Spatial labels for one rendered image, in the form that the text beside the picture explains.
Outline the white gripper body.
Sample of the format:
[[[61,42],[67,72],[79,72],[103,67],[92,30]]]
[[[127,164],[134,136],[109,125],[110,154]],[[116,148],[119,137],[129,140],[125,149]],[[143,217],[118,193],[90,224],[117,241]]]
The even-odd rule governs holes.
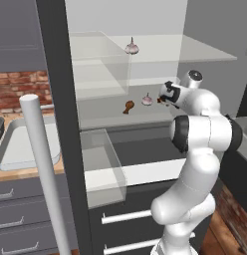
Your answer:
[[[162,102],[170,102],[178,109],[175,104],[180,96],[180,87],[174,84],[172,81],[164,83],[159,91],[158,97]]]

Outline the pink white garlic bulb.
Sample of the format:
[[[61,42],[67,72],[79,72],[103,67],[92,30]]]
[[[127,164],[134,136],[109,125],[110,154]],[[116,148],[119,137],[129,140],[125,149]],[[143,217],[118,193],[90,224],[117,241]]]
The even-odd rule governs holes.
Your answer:
[[[127,54],[135,55],[139,52],[138,46],[134,43],[133,39],[130,39],[130,43],[126,45],[124,51]]]
[[[144,106],[151,106],[152,105],[152,98],[149,96],[149,94],[146,94],[146,96],[142,98],[141,103]]]

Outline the dark grey counter cabinet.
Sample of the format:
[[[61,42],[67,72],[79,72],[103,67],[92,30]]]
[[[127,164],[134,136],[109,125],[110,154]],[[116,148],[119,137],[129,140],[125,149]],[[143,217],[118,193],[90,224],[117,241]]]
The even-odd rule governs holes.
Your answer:
[[[243,130],[242,143],[236,151],[223,155],[219,176],[247,213],[247,117],[235,121]]]

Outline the glass fridge shelf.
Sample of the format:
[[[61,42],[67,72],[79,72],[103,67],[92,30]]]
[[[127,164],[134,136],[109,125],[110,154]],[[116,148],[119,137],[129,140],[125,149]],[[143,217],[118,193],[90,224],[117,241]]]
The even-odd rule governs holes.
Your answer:
[[[236,57],[185,35],[138,35],[134,63],[233,61]]]
[[[134,112],[128,115],[121,114],[119,117],[95,118],[91,120],[80,119],[80,129],[93,128],[108,128],[118,126],[131,126],[149,123],[170,122],[176,116],[183,114],[181,109],[174,106],[158,105],[158,113],[135,114]]]

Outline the clear fridge door bin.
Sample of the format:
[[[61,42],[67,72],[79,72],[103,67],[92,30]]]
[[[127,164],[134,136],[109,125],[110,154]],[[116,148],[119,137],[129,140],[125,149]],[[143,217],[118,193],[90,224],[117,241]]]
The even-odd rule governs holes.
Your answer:
[[[105,33],[71,33],[70,48],[78,100],[128,93],[130,55]]]
[[[81,132],[89,208],[125,201],[126,177],[107,131]]]

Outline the dark grey fridge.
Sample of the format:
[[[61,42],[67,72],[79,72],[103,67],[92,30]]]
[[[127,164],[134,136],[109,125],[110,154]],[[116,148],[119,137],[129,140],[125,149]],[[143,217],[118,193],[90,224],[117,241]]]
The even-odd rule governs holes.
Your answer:
[[[66,0],[71,33],[103,32],[122,49],[138,35],[185,35],[236,57],[233,61],[134,63],[130,55],[128,93],[88,100],[76,98],[78,120],[158,113],[162,85],[179,84],[190,70],[218,97],[220,112],[235,120],[247,86],[247,0]],[[142,98],[149,94],[151,106]],[[170,122],[105,127],[123,166],[184,158],[170,139]],[[152,247],[114,255],[149,255]]]

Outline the white fridge crisper drawer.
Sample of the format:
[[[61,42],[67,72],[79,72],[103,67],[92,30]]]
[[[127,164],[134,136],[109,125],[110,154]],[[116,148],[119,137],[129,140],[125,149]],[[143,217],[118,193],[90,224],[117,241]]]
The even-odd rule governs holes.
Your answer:
[[[87,192],[177,179],[185,159],[174,159],[85,172]]]

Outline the dark grey fridge door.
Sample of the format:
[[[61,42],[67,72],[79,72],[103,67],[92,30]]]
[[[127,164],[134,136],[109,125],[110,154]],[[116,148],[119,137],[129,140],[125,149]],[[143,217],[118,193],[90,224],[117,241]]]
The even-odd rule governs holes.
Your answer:
[[[94,255],[65,0],[36,0],[80,255]]]

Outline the dark grey freezer drawer front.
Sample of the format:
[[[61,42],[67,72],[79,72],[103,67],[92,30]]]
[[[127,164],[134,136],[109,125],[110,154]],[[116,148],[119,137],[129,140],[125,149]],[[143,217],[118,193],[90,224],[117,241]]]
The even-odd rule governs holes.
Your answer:
[[[94,255],[104,255],[105,248],[118,247],[160,238],[163,227],[151,217],[103,224],[103,216],[150,210],[151,202],[162,195],[174,180],[129,186],[125,201],[90,209]]]

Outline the grey kitchen sink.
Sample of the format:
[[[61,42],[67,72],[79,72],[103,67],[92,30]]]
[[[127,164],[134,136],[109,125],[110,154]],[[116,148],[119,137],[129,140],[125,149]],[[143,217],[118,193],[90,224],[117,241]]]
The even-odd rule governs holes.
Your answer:
[[[43,116],[52,162],[60,160],[60,144],[53,116]],[[30,145],[28,132],[23,119],[12,120],[0,144],[0,169],[2,171],[33,168],[36,161]]]

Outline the grey wall cupboard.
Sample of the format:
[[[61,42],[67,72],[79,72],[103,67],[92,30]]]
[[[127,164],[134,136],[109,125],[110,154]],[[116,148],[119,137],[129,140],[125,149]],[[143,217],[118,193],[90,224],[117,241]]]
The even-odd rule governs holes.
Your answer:
[[[0,72],[45,70],[35,0],[0,0]]]

